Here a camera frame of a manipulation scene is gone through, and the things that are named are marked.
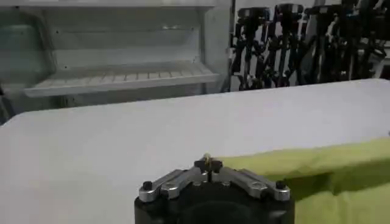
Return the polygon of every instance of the green fabric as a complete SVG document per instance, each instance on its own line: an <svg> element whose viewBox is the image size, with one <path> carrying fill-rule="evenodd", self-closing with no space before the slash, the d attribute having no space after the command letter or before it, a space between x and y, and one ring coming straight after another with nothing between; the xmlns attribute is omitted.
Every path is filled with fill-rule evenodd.
<svg viewBox="0 0 390 224"><path fill-rule="evenodd" d="M296 224L390 222L390 138L220 159L272 180L286 178Z"/></svg>

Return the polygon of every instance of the small object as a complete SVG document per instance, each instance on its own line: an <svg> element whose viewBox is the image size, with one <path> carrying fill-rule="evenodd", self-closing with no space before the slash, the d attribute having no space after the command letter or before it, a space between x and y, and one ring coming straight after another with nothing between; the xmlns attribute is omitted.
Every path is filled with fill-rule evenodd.
<svg viewBox="0 0 390 224"><path fill-rule="evenodd" d="M284 181L282 180L276 181L276 189L282 190L284 188L286 188L286 184Z"/></svg>
<svg viewBox="0 0 390 224"><path fill-rule="evenodd" d="M150 191L152 190L152 187L153 187L153 183L151 181L145 181L143 184L142 184L142 188L145 190L145 191Z"/></svg>
<svg viewBox="0 0 390 224"><path fill-rule="evenodd" d="M202 182L199 182L199 181L194 181L193 182L193 186L199 187L200 185L202 185Z"/></svg>
<svg viewBox="0 0 390 224"><path fill-rule="evenodd" d="M229 181L224 181L224 182L222 182L222 185L225 186L225 187L229 187L230 186L230 182Z"/></svg>

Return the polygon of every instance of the white shelf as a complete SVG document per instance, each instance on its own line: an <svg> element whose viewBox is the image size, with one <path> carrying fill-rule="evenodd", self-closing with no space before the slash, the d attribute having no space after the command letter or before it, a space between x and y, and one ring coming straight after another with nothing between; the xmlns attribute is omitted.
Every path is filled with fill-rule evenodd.
<svg viewBox="0 0 390 224"><path fill-rule="evenodd" d="M218 74L187 61L60 71L24 92L29 97L64 96L157 86L215 82Z"/></svg>
<svg viewBox="0 0 390 224"><path fill-rule="evenodd" d="M0 6L40 7L212 7L215 0L0 0Z"/></svg>

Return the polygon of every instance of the black screw head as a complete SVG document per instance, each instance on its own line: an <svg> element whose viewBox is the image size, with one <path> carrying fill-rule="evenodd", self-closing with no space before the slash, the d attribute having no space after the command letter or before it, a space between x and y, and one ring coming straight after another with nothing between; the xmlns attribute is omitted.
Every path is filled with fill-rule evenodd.
<svg viewBox="0 0 390 224"><path fill-rule="evenodd" d="M153 188L153 183L151 181L145 181L143 184L142 184L142 188L145 190L145 191L150 191L152 190Z"/></svg>
<svg viewBox="0 0 390 224"><path fill-rule="evenodd" d="M282 180L276 181L276 189L282 190L286 188L286 183Z"/></svg>

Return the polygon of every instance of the white table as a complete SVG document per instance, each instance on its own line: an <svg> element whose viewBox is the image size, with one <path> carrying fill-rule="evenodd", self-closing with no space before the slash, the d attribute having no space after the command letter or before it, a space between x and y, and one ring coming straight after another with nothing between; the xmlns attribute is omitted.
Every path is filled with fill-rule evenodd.
<svg viewBox="0 0 390 224"><path fill-rule="evenodd" d="M0 128L1 224L131 224L144 180L232 156L387 136L390 82L37 111Z"/></svg>

